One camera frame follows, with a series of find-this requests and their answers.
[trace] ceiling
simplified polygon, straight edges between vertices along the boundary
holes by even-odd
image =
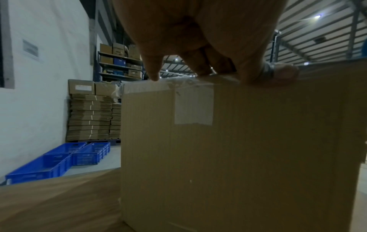
[[[276,28],[280,32],[276,43],[279,46],[274,46],[274,51],[279,53],[278,57],[273,55],[273,61],[304,64],[360,57],[362,43],[367,38],[366,6],[367,0],[289,0]],[[272,44],[265,52],[267,61]],[[166,56],[161,77],[177,74],[194,75],[179,56]]]

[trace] metal shelf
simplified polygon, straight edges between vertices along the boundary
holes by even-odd
[[[110,79],[116,79],[120,81],[141,81],[142,80],[140,78],[133,78],[130,76],[122,76],[122,75],[116,75],[116,74],[111,74],[111,73],[99,73],[99,74],[103,77],[110,78]]]
[[[98,52],[98,54],[99,55],[102,55],[102,56],[105,56],[105,57],[110,57],[110,58],[124,59],[126,61],[126,63],[130,63],[130,64],[133,64],[133,65],[139,65],[139,66],[142,66],[143,65],[143,61],[142,60],[137,60],[137,59],[132,59],[132,58],[128,58],[128,57],[123,57],[123,56],[120,56],[120,55],[108,54],[108,53],[104,53],[104,52]]]
[[[116,70],[120,70],[120,71],[136,70],[136,71],[141,71],[142,72],[142,70],[140,70],[140,69],[130,68],[130,67],[121,66],[121,65],[113,65],[113,64],[102,63],[102,62],[100,62],[99,64],[104,69],[116,69]]]

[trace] floor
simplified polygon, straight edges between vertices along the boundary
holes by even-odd
[[[111,146],[110,153],[97,165],[73,166],[63,176],[121,167],[121,147]]]

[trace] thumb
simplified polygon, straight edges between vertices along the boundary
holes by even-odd
[[[141,55],[144,63],[144,68],[149,76],[149,79],[153,81],[159,80],[159,72],[163,66],[162,55]]]

